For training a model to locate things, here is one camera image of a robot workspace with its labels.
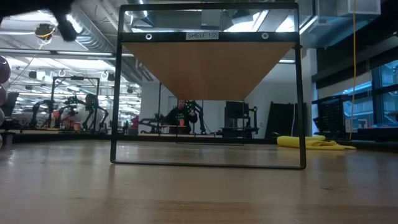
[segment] ceiling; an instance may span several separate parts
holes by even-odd
[[[56,29],[50,41],[40,40],[34,34],[40,24],[56,25],[56,20],[46,11],[36,11],[29,14],[4,18],[0,27],[0,48],[24,49],[18,53],[0,55],[7,58],[12,65],[12,75],[8,91],[20,92],[16,113],[29,111],[31,105],[40,99],[48,98],[52,89],[52,77],[72,75],[85,78],[99,78],[99,101],[104,108],[111,110],[113,101],[113,82],[107,76],[114,72],[113,56],[87,56],[88,52],[114,52],[117,37],[118,9],[120,5],[129,3],[173,3],[173,2],[205,2],[205,1],[153,1],[153,0],[81,0],[72,7],[68,20],[79,31],[80,35],[74,42],[64,42]],[[299,0],[300,26],[313,18],[311,0]],[[223,30],[223,31],[294,31],[294,12],[290,10],[247,10],[247,11],[152,11],[127,13],[125,32],[175,32],[187,30]],[[302,35],[308,35],[301,27]],[[67,51],[70,55],[36,54],[32,50]],[[294,63],[293,54],[284,57],[284,63]],[[37,72],[37,78],[29,78],[29,72]],[[140,61],[132,55],[123,57],[121,80],[122,116],[139,114],[141,104],[131,103],[141,100],[143,82],[156,82],[157,79]],[[68,86],[75,86],[73,92]],[[61,103],[68,95],[77,93],[83,97],[87,93],[95,93],[96,87],[89,79],[64,80],[55,89],[55,99]]]

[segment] black metal frame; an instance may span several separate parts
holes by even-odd
[[[51,100],[54,100],[54,92],[55,92],[55,88],[57,87],[57,85],[55,84],[55,81],[57,79],[71,79],[71,80],[84,80],[84,79],[89,79],[89,80],[97,80],[97,90],[96,90],[96,96],[98,99],[98,95],[100,93],[100,78],[88,78],[88,77],[52,77],[52,88],[51,88]],[[96,126],[96,121],[97,121],[97,107],[99,105],[97,105],[95,107],[95,111],[94,111],[94,122],[93,122],[93,128],[95,130],[95,126]]]
[[[162,165],[162,166],[190,166],[190,167],[230,167],[230,168],[253,168],[253,169],[295,169],[302,170],[307,166],[307,157],[305,152],[305,136],[303,123],[303,82],[302,82],[302,66],[301,66],[301,48],[300,45],[300,27],[299,27],[299,5],[296,2],[257,2],[257,3],[199,3],[199,4],[138,4],[138,5],[122,5],[119,9],[119,21],[124,21],[126,11],[156,11],[156,10],[187,10],[187,9],[291,9],[295,13],[296,32],[266,32],[268,39],[263,39],[261,35],[264,32],[239,32],[224,33],[220,32],[219,41],[251,41],[251,42],[294,42],[295,50],[295,68],[297,82],[297,104],[298,104],[298,135],[300,142],[300,165],[299,166],[254,166],[254,165],[234,165],[234,164],[193,164],[186,162],[127,162],[116,159],[117,141],[121,137],[118,136],[118,112],[119,112],[119,96],[121,81],[121,64],[122,64],[122,43],[123,42],[148,42],[145,38],[146,34],[124,33],[124,23],[118,24],[118,40],[116,45],[116,71],[114,81],[114,106],[113,106],[113,123],[111,136],[111,155],[110,161],[115,164],[135,164],[135,165]],[[173,41],[187,41],[181,39],[185,33],[151,33],[152,41],[171,41],[167,38],[173,38]]]

